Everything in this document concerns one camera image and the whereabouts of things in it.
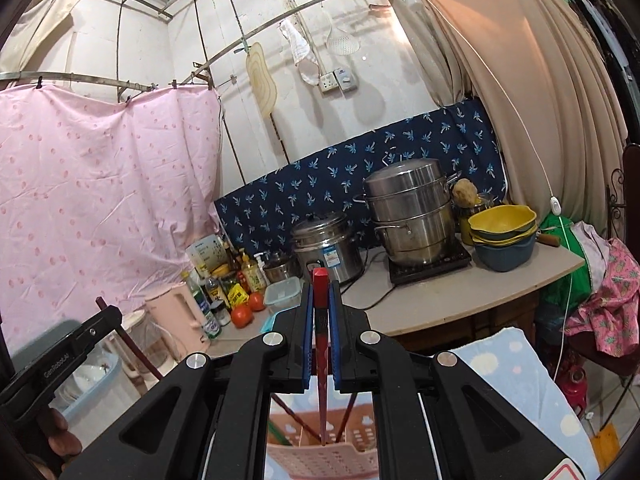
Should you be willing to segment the person hand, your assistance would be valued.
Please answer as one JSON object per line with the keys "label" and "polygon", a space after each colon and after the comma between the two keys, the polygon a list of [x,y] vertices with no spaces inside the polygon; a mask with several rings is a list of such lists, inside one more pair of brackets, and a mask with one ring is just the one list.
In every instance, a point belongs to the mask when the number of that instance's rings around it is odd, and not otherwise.
{"label": "person hand", "polygon": [[55,408],[43,408],[28,426],[29,459],[40,479],[54,480],[82,451],[82,444],[68,429],[65,417]]}

